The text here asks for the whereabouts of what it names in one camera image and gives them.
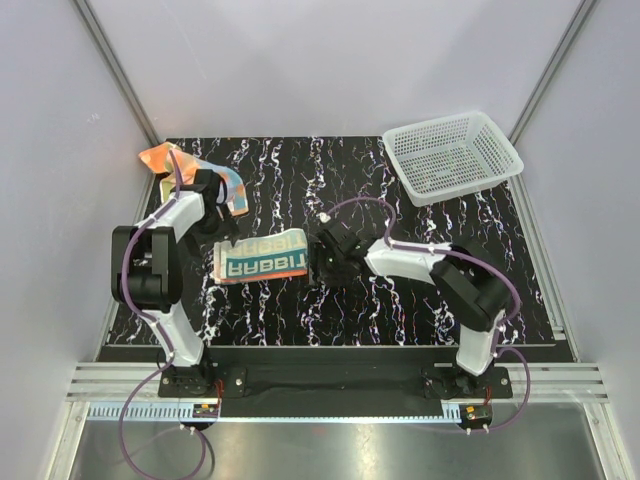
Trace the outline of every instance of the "white plastic basket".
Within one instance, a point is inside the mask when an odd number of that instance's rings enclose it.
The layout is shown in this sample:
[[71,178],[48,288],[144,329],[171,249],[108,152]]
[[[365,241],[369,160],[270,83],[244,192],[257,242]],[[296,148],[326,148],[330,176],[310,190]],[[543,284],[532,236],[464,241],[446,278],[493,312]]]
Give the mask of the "white plastic basket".
[[495,187],[524,168],[505,134],[482,112],[394,128],[383,140],[417,207]]

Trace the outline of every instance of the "white wall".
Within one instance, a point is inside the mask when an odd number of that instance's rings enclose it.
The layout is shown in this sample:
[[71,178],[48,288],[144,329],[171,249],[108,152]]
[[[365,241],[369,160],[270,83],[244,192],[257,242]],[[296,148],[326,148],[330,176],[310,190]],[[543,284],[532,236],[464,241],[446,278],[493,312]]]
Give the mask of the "white wall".
[[92,0],[161,136],[510,131],[579,0]]
[[0,465],[35,479],[99,340],[111,230],[132,220],[146,144],[71,2],[5,1],[0,43]]
[[640,473],[640,3],[600,2],[517,145],[583,360]]

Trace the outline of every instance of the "cable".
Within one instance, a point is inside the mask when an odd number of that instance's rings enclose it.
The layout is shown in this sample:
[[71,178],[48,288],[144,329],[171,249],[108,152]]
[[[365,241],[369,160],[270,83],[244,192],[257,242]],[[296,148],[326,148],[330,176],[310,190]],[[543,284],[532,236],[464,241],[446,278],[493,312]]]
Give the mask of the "cable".
[[350,203],[356,203],[356,202],[375,202],[375,203],[379,203],[380,205],[383,205],[384,207],[386,207],[387,209],[389,209],[392,214],[391,214],[391,219],[389,221],[389,224],[387,225],[387,229],[384,232],[384,242],[389,246],[389,248],[397,248],[398,250],[405,250],[408,252],[420,252],[420,253],[430,253],[432,255],[448,255],[450,257],[456,257],[459,258],[461,260],[464,260],[466,262],[469,263],[473,263],[479,267],[484,268],[485,270],[487,270],[489,273],[491,273],[492,275],[496,276],[497,278],[499,278],[502,283],[505,284],[505,286],[509,289],[509,292],[511,293],[511,297],[513,298],[513,309],[511,310],[511,312],[509,312],[509,314],[507,316],[505,316],[504,318],[502,318],[501,320],[499,320],[498,322],[496,322],[496,326],[498,328],[496,328],[495,334],[493,336],[492,342],[491,342],[491,354],[495,357],[496,356],[496,348],[498,345],[498,337],[500,336],[500,332],[502,331],[502,327],[504,326],[505,323],[511,321],[512,319],[514,319],[518,313],[520,313],[520,308],[522,307],[522,300],[520,298],[520,294],[518,293],[518,290],[516,289],[515,285],[502,273],[500,272],[497,268],[495,268],[493,265],[487,263],[487,262],[483,262],[482,260],[472,257],[471,255],[467,255],[465,253],[461,253],[461,252],[456,252],[453,250],[443,250],[443,249],[438,249],[438,248],[430,248],[426,245],[405,245],[405,244],[398,244],[396,242],[394,242],[391,238],[391,229],[393,228],[393,226],[396,223],[396,219],[397,219],[397,215],[396,215],[396,210],[395,208],[393,208],[393,206],[387,202],[386,200],[383,200],[381,198],[375,198],[375,197],[354,197],[351,198],[349,200],[345,200],[344,202],[340,202],[337,205],[335,205],[333,208],[331,208],[327,214],[331,215],[332,213],[338,211],[340,208],[344,207],[345,205],[348,205]]
[[[175,358],[175,349],[174,349],[173,343],[171,342],[171,339],[169,338],[169,335],[167,335],[167,332],[165,331],[164,327],[156,320],[156,318],[154,318],[152,315],[144,313],[133,302],[133,299],[131,298],[131,292],[129,291],[128,275],[129,275],[129,262],[131,261],[131,255],[133,253],[134,247],[138,243],[138,240],[140,239],[144,231],[147,228],[149,228],[153,223],[158,221],[165,213],[167,213],[167,211],[169,211],[169,209],[178,201],[178,198],[180,197],[180,188],[182,186],[182,174],[180,172],[180,168],[178,167],[178,162],[176,160],[175,155],[173,154],[173,151],[169,150],[169,154],[171,155],[171,162],[173,163],[173,170],[176,177],[175,194],[171,198],[169,198],[167,202],[165,202],[165,204],[160,208],[160,210],[153,217],[147,219],[144,223],[142,223],[142,225],[138,227],[138,230],[133,234],[133,236],[131,237],[131,240],[129,240],[129,243],[127,244],[127,248],[125,249],[125,252],[124,252],[124,257],[122,259],[121,285],[122,285],[122,295],[124,297],[125,303],[129,307],[129,309],[133,313],[135,313],[138,317],[143,318],[148,323],[157,327],[158,333],[164,340],[167,350],[169,351],[169,355],[168,355],[169,358],[167,359],[167,362],[162,367],[158,368],[158,370],[156,370],[151,375],[149,375],[147,378],[142,380],[142,382],[140,382],[140,384],[136,388],[134,388],[133,391],[129,394],[129,397],[127,397],[127,400],[124,402],[124,405],[122,407],[122,411],[120,412],[120,417],[118,418],[118,442],[120,444],[120,451],[122,452],[124,461],[127,463],[127,465],[129,465],[129,467],[134,472],[136,472],[138,475],[148,480],[162,480],[162,479],[160,479],[159,477],[154,477],[153,475],[149,475],[148,473],[141,470],[131,458],[131,455],[127,451],[127,446],[124,441],[124,416],[127,410],[129,409],[129,405],[131,404],[131,401],[137,395],[137,393],[142,389],[142,387],[144,387],[147,383],[149,383],[155,377],[160,375],[162,372],[167,370],[173,364],[173,360]],[[180,425],[179,428],[184,429],[185,427],[184,425]],[[207,438],[202,434],[202,432],[196,430],[193,427],[191,427],[189,430],[192,435],[195,433],[198,436],[200,443],[202,444],[202,455],[200,456],[200,461],[198,462],[196,467],[193,469],[193,471],[189,473],[187,476],[181,477],[179,480],[191,480],[192,478],[194,478],[198,474],[202,466],[204,465],[204,461],[207,454],[207,443],[208,443]]]

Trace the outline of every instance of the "perforated basket bottom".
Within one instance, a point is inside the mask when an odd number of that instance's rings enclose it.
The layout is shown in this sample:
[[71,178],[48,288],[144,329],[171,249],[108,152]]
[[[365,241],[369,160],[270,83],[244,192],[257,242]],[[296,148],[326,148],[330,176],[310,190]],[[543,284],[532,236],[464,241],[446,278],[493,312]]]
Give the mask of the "perforated basket bottom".
[[490,176],[466,145],[416,154],[398,161],[411,187],[419,194],[456,186],[463,188]]

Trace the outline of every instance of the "basket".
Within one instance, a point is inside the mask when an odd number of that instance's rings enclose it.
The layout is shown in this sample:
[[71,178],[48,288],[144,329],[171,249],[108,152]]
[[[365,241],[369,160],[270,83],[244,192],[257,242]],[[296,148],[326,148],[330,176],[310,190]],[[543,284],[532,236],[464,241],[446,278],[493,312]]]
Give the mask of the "basket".
[[495,187],[524,168],[505,134],[482,112],[394,128],[383,140],[417,207]]

